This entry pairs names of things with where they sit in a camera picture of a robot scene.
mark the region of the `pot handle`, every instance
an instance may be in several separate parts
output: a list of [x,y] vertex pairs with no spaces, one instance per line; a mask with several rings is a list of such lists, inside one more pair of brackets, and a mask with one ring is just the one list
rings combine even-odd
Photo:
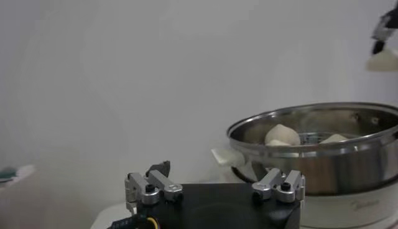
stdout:
[[211,153],[217,163],[222,167],[240,167],[246,163],[243,154],[231,148],[214,148],[211,150]]

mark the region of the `metal pot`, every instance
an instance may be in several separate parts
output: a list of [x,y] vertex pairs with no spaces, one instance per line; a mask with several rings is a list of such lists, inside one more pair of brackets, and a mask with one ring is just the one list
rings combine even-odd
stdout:
[[[296,130],[301,146],[265,146],[277,124]],[[332,134],[347,141],[319,144]],[[265,167],[307,177],[308,195],[364,192],[398,177],[398,108],[374,103],[322,103],[252,116],[233,124],[230,145]]]

